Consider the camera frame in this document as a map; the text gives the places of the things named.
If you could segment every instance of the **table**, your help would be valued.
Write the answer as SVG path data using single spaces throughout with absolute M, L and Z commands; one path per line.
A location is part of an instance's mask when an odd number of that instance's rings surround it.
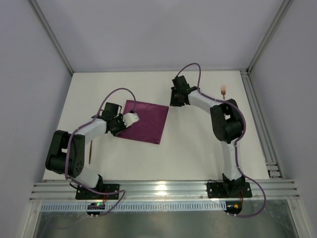
M 104 97 L 118 87 L 129 88 L 138 101 L 169 105 L 172 79 L 177 72 L 75 73 L 68 91 L 58 129 L 72 131 L 95 115 Z M 198 73 L 183 72 L 190 86 L 197 84 Z M 241 142 L 241 166 L 254 179 L 268 179 L 268 173 L 247 96 L 238 71 L 202 72 L 203 92 L 236 100 L 243 112 L 247 131 Z M 109 102 L 124 107 L 132 99 L 120 91 Z M 160 145 L 113 137 L 110 133 L 93 142 L 91 164 L 89 145 L 85 164 L 108 180 L 207 180 L 221 179 L 223 156 L 220 142 L 212 132 L 210 115 L 199 108 L 170 107 Z M 44 179 L 64 179 L 45 171 Z

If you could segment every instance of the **gray panel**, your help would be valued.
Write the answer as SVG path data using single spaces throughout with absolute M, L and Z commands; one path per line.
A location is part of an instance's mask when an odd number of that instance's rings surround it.
M 1 237 L 13 238 L 44 161 L 70 84 L 58 57 L 25 0 L 0 7 L 0 218 Z
M 283 175 L 295 180 L 312 224 L 317 221 L 316 22 L 316 1 L 294 1 L 251 72 Z
M 282 0 L 39 0 L 74 71 L 246 68 Z
M 244 202 L 244 214 L 262 205 Z M 252 219 L 226 216 L 223 211 L 113 213 L 98 219 L 83 219 L 83 213 L 41 213 L 35 238 L 297 238 L 286 200 L 269 201 L 265 211 Z

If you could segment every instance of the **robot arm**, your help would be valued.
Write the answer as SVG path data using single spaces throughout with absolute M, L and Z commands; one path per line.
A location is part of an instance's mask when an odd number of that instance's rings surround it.
M 106 103 L 101 115 L 88 126 L 80 129 L 73 137 L 70 145 L 70 156 L 68 163 L 68 174 L 77 182 L 104 192 L 103 178 L 96 172 L 88 169 L 85 165 L 85 145 L 100 135 L 111 132 L 116 136 L 133 123 L 139 121 L 139 117 L 134 112 L 122 115 L 118 113 L 120 105 Z M 71 132 L 58 130 L 54 133 L 49 153 L 46 159 L 46 168 L 57 174 L 65 171 L 65 161 L 67 144 Z
M 173 84 L 174 87 L 171 88 L 171 106 L 192 105 L 210 114 L 213 133 L 221 142 L 223 150 L 223 188 L 228 196 L 236 196 L 245 185 L 245 178 L 236 167 L 234 146 L 234 142 L 239 138 L 243 130 L 241 116 L 231 106 L 202 96 L 197 87 L 189 86 L 184 76 L 173 79 Z M 237 106 L 233 99 L 228 101 Z M 236 147 L 239 160 L 240 141 L 238 141 Z

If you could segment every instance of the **folded cloth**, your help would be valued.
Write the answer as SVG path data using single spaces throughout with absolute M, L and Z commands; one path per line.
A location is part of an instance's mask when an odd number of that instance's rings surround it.
M 134 101 L 127 100 L 123 114 L 134 107 Z M 121 132 L 117 137 L 159 144 L 163 134 L 168 107 L 136 101 L 134 112 L 138 114 L 139 121 Z

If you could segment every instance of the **purple towel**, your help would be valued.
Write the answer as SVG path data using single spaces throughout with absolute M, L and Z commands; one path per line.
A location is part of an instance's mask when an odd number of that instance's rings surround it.
M 131 111 L 133 106 L 134 101 L 127 100 L 123 114 Z M 137 101 L 134 112 L 138 114 L 140 120 L 117 137 L 159 144 L 164 130 L 168 107 Z

